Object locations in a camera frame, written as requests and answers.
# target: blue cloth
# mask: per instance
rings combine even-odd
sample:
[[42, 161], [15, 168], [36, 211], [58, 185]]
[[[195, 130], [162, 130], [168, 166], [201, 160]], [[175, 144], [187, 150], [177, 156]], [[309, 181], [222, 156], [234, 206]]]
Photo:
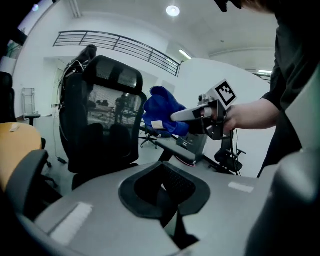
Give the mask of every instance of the blue cloth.
[[164, 130], [172, 135], [186, 136], [189, 125], [185, 122], [173, 122], [173, 113], [185, 110], [175, 97], [164, 87], [155, 86], [150, 89], [151, 98], [144, 104], [145, 114], [142, 116], [146, 125], [152, 127], [152, 121], [162, 121]]

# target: black mesh office chair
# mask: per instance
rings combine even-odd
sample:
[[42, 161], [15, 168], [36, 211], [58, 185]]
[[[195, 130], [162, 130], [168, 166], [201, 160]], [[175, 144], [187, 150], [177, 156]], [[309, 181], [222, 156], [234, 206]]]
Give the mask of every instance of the black mesh office chair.
[[222, 168], [224, 168], [227, 172], [233, 172], [238, 175], [238, 171], [240, 171], [243, 167], [242, 163], [240, 163], [236, 158], [243, 153], [247, 154], [246, 152], [238, 149], [236, 154], [234, 154], [234, 159], [232, 158], [231, 152], [231, 138], [225, 138], [221, 141], [221, 148], [220, 150], [214, 155], [214, 159], [220, 164]]
[[[0, 124], [2, 123], [16, 123], [15, 114], [15, 90], [13, 89], [13, 78], [12, 75], [6, 72], [0, 72]], [[39, 118], [39, 114], [26, 115], [25, 118], [29, 119], [29, 124], [34, 125], [34, 119]], [[46, 140], [41, 138], [42, 149], [45, 149]], [[47, 166], [50, 168], [52, 165], [50, 162], [46, 161]], [[47, 180], [56, 183], [53, 179], [46, 177]]]
[[[139, 130], [147, 100], [141, 92], [141, 73], [97, 56], [83, 73], [71, 74], [63, 82], [60, 136], [68, 169], [79, 174], [72, 188], [132, 167], [139, 158]], [[107, 101], [108, 106], [98, 101]]]

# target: wooden table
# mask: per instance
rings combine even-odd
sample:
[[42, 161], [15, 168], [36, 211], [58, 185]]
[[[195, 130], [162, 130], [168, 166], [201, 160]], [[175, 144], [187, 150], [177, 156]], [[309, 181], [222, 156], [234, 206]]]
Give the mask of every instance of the wooden table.
[[[13, 124], [18, 124], [19, 129], [9, 132]], [[31, 151], [41, 148], [41, 135], [33, 126], [0, 123], [0, 186], [3, 191], [20, 161]]]

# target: ceiling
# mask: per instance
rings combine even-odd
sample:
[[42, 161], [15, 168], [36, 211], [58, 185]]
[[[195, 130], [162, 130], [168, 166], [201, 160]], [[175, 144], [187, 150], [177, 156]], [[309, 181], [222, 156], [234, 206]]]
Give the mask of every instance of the ceiling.
[[[77, 3], [80, 12], [113, 13], [145, 21], [163, 30], [193, 57], [275, 47], [276, 18], [239, 10], [232, 4], [223, 13], [214, 0], [77, 0]], [[166, 14], [170, 5], [180, 8], [178, 17]]]

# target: railing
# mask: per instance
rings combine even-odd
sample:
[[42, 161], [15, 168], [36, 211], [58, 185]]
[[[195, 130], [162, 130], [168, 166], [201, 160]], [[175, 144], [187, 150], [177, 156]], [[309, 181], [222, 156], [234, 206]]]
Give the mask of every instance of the railing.
[[113, 50], [128, 54], [156, 65], [157, 67], [178, 76], [180, 64], [162, 52], [131, 38], [118, 34], [98, 31], [62, 31], [53, 46], [88, 46]]

